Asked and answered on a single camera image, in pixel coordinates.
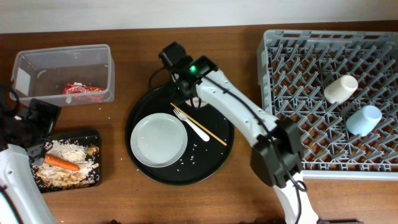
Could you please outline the light blue cup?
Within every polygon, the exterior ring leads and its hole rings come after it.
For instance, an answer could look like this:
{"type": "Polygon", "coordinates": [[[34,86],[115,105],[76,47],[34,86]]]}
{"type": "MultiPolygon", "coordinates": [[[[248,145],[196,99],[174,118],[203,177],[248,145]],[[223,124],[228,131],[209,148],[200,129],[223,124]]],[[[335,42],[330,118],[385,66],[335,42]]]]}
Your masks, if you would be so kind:
{"type": "Polygon", "coordinates": [[[346,120],[346,127],[351,134],[367,136],[380,122],[381,110],[373,105],[367,105],[355,112],[346,120]]]}

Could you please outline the orange carrot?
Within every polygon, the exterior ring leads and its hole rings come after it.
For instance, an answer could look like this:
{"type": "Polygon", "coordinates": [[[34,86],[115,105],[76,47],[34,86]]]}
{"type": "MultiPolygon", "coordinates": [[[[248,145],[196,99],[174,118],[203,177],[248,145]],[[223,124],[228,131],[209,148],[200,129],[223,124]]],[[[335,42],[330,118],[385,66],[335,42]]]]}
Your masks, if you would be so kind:
{"type": "Polygon", "coordinates": [[[59,157],[53,156],[51,154],[46,154],[44,157],[44,164],[50,166],[60,167],[62,169],[67,169],[71,171],[79,171],[80,167],[72,162],[65,161],[59,157]]]}

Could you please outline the white tissue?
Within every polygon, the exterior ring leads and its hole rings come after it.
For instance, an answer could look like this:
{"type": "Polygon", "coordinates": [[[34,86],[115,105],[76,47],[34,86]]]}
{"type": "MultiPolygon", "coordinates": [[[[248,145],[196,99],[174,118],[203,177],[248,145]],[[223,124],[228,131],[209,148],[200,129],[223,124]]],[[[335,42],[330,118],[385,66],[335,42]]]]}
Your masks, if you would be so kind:
{"type": "Polygon", "coordinates": [[[72,102],[72,96],[71,96],[71,94],[69,94],[68,96],[67,96],[67,98],[66,98],[66,103],[67,104],[70,104],[71,102],[72,102]]]}

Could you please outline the wooden chopstick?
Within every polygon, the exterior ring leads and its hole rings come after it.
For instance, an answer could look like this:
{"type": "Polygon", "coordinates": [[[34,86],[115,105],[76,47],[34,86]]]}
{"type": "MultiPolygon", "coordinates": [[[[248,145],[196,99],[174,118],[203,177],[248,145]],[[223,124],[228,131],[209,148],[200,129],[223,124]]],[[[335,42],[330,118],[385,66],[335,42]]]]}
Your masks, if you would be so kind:
{"type": "Polygon", "coordinates": [[[185,113],[184,111],[182,111],[179,107],[175,106],[173,103],[170,103],[170,105],[171,105],[173,108],[176,108],[176,109],[178,109],[179,111],[181,111],[184,115],[186,115],[187,118],[188,118],[190,121],[192,121],[192,122],[193,122],[194,124],[196,124],[199,128],[201,128],[204,132],[206,132],[207,135],[209,135],[210,138],[212,137],[212,138],[214,138],[215,140],[217,140],[219,143],[221,143],[222,145],[227,146],[227,144],[226,144],[223,140],[221,140],[218,136],[216,136],[215,134],[213,134],[210,130],[206,129],[202,124],[200,124],[198,121],[194,120],[191,116],[189,116],[188,114],[186,114],[186,113],[185,113]]]}

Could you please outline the red snack wrapper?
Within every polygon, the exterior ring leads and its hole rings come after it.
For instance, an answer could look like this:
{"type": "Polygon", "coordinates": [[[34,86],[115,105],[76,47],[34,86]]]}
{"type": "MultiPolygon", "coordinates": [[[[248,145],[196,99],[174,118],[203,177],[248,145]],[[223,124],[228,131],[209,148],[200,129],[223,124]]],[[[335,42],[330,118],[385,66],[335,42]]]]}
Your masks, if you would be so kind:
{"type": "Polygon", "coordinates": [[[99,93],[99,91],[104,91],[104,88],[87,86],[82,83],[75,82],[73,84],[67,83],[63,89],[63,94],[70,95],[84,93],[84,95],[75,96],[75,99],[99,103],[104,100],[104,93],[99,93]]]}

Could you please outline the pink small bowl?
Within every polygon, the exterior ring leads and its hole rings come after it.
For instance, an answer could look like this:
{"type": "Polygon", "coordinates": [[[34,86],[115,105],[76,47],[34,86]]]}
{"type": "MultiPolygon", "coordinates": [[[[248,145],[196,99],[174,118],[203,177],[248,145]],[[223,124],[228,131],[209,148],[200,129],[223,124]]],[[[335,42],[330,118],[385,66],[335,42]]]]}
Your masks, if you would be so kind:
{"type": "Polygon", "coordinates": [[[193,108],[202,108],[208,104],[199,97],[194,97],[189,100],[186,100],[185,103],[193,108]]]}

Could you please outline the white plastic fork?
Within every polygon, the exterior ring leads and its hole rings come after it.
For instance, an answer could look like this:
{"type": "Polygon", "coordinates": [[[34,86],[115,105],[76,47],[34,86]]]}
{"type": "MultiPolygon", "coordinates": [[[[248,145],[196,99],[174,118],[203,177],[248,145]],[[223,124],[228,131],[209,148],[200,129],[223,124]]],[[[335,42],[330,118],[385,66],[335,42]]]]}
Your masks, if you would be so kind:
{"type": "Polygon", "coordinates": [[[201,128],[199,128],[196,124],[194,124],[192,121],[190,121],[186,115],[184,115],[181,111],[178,109],[174,108],[173,109],[175,115],[181,120],[186,122],[193,130],[198,134],[198,136],[205,142],[208,142],[210,140],[209,135],[207,135],[206,132],[204,132],[201,128]]]}

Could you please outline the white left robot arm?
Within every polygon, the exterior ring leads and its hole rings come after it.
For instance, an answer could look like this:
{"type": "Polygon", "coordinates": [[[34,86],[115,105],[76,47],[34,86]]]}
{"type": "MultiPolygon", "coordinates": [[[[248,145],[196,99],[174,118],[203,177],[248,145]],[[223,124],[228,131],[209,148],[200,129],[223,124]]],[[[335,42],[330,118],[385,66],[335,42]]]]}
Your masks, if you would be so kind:
{"type": "Polygon", "coordinates": [[[50,147],[61,107],[32,99],[1,108],[1,223],[55,223],[32,175],[50,147]]]}

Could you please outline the brown mushroom piece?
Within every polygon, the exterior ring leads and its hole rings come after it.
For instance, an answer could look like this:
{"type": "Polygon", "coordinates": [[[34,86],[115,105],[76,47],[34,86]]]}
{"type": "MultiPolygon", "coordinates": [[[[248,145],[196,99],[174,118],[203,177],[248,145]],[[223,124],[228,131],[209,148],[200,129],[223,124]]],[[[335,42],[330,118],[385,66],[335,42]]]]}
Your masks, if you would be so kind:
{"type": "Polygon", "coordinates": [[[91,145],[90,147],[88,147],[86,149],[86,154],[88,156],[93,156],[94,154],[96,154],[98,152],[99,152],[99,147],[98,146],[91,145]]]}

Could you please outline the white cup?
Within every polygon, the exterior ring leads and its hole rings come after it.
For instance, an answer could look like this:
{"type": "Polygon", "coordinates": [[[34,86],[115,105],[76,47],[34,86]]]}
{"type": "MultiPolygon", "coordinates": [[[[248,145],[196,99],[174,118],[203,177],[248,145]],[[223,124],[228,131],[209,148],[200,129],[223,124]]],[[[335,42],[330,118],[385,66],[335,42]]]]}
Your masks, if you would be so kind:
{"type": "Polygon", "coordinates": [[[358,81],[351,75],[343,75],[325,88],[324,96],[331,104],[341,104],[358,89],[358,81]]]}

